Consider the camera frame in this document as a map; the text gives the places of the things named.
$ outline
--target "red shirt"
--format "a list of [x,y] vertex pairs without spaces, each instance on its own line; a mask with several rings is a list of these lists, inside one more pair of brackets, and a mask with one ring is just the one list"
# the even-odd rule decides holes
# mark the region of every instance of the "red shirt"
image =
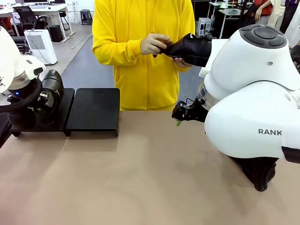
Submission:
[[[254,4],[260,7],[262,4],[266,3],[268,0],[254,0]],[[271,15],[273,10],[273,5],[269,4],[267,7],[262,9],[262,15]]]

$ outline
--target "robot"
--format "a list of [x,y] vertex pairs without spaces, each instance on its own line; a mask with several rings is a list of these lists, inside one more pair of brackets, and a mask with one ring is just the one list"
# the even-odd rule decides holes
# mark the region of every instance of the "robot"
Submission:
[[300,163],[299,109],[300,75],[286,37],[250,25],[217,53],[193,104],[180,101],[172,117],[205,122],[210,142],[264,191],[279,158]]
[[49,126],[64,95],[60,75],[50,70],[43,82],[45,65],[31,55],[21,55],[14,41],[0,26],[0,93],[9,92],[10,105],[0,106],[0,113],[9,113],[15,128],[30,129]]

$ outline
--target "hand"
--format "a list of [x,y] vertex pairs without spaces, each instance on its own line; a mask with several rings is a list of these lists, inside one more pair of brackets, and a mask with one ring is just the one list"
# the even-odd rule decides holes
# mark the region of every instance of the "hand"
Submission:
[[183,58],[175,58],[173,59],[173,62],[175,62],[181,68],[193,67],[193,65],[186,63]]
[[161,49],[166,49],[170,38],[163,34],[149,34],[142,40],[141,51],[143,55],[153,54],[157,55]]
[[259,7],[258,10],[256,11],[256,14],[255,14],[255,21],[256,21],[256,22],[259,20],[259,18],[261,18],[262,11],[263,11],[263,9],[261,9],[260,7]]

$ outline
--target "beige tabletop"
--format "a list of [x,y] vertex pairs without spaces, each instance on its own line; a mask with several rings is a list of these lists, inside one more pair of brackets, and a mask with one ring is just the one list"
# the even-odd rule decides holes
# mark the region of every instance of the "beige tabletop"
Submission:
[[200,122],[123,112],[118,138],[11,136],[0,150],[1,225],[299,224],[300,165],[257,192]]

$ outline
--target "yellow hoodie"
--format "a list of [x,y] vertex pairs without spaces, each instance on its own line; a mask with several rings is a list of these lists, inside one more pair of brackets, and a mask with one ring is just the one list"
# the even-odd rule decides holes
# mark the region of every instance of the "yellow hoodie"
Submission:
[[122,110],[171,110],[179,94],[178,71],[164,54],[141,54],[150,33],[177,42],[195,32],[191,0],[95,0],[93,52],[101,64],[114,66]]

